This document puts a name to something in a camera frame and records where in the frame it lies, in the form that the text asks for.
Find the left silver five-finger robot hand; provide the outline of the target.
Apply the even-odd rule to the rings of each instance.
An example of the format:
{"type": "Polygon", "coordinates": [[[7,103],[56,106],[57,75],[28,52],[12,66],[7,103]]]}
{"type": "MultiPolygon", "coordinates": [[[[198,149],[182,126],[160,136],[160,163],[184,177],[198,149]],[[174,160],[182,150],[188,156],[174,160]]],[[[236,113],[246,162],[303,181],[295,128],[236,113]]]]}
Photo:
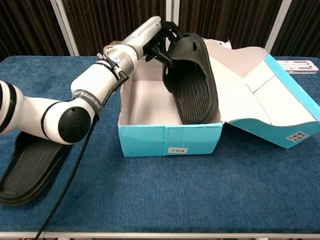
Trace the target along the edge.
{"type": "Polygon", "coordinates": [[[162,64],[172,68],[173,60],[167,55],[166,39],[171,44],[184,38],[184,34],[172,21],[163,21],[160,16],[152,16],[121,43],[132,48],[137,59],[146,56],[146,61],[155,58],[162,64]]]}

